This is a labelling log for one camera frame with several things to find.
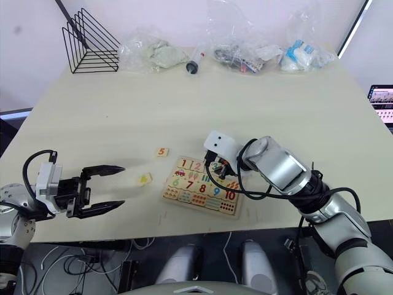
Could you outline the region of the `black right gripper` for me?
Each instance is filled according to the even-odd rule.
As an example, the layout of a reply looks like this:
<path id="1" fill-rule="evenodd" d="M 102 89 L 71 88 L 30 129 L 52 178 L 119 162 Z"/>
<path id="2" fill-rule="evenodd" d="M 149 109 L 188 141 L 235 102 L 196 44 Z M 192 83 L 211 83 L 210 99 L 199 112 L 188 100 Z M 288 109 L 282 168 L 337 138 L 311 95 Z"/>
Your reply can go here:
<path id="1" fill-rule="evenodd" d="M 215 152 L 208 150 L 204 159 L 206 172 L 213 172 L 220 179 L 225 179 L 226 176 L 236 176 L 229 162 L 219 157 Z M 211 164 L 214 163 L 216 159 L 218 159 L 217 166 L 210 168 Z"/>

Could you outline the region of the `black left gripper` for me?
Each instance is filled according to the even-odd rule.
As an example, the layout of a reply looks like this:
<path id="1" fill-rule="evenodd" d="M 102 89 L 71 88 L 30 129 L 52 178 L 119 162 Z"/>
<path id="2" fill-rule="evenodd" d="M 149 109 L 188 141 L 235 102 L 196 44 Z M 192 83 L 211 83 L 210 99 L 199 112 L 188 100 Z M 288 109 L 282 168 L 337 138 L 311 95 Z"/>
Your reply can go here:
<path id="1" fill-rule="evenodd" d="M 106 214 L 123 205 L 125 201 L 101 202 L 84 209 L 84 206 L 90 203 L 91 194 L 91 189 L 87 187 L 87 181 L 92 176 L 109 176 L 123 171 L 125 168 L 116 165 L 85 167 L 80 176 L 60 180 L 55 203 L 61 212 L 66 213 L 68 218 L 85 219 Z"/>

